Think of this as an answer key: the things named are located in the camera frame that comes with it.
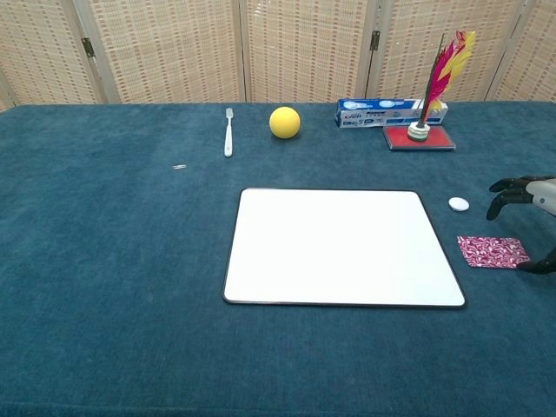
white bottle cap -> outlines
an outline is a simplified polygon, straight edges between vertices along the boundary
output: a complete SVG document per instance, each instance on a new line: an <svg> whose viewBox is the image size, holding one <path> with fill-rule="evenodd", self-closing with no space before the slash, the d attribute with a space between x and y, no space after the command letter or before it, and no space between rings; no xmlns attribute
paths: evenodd
<svg viewBox="0 0 556 417"><path fill-rule="evenodd" d="M461 197L452 197L448 200L448 204L455 211L466 211L469 209L469 203Z"/></svg>

white toothbrush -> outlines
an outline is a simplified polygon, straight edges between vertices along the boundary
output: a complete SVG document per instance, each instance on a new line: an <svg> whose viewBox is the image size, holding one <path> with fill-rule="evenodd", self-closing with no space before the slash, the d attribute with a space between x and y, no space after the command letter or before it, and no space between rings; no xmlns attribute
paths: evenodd
<svg viewBox="0 0 556 417"><path fill-rule="evenodd" d="M234 117L231 107L226 109L226 117L228 118L228 127L226 128L226 142L224 142L224 156L230 158L232 156L232 117Z"/></svg>

whiteboard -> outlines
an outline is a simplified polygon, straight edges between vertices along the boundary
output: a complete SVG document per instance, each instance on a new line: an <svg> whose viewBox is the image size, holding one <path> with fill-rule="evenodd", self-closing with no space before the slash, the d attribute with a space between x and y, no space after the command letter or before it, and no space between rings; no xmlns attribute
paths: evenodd
<svg viewBox="0 0 556 417"><path fill-rule="evenodd" d="M465 304L413 191L244 189L223 296L236 303Z"/></svg>

pink patterned card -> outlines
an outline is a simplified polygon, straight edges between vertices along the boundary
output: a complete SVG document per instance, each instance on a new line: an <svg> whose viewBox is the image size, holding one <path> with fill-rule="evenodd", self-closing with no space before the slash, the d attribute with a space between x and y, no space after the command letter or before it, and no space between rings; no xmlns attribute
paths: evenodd
<svg viewBox="0 0 556 417"><path fill-rule="evenodd" d="M516 268L518 263L531 261L514 237L458 236L458 243L471 267Z"/></svg>

box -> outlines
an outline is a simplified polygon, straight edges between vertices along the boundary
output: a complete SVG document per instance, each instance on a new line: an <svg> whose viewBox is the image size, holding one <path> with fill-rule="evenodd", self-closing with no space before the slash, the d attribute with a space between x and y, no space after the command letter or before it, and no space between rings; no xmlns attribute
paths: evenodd
<svg viewBox="0 0 556 417"><path fill-rule="evenodd" d="M336 109L336 124L340 128L372 128L375 126L408 126L419 120L423 109L422 100L407 99L341 99ZM441 124L448 112L443 103L442 110L431 110L427 124Z"/></svg>

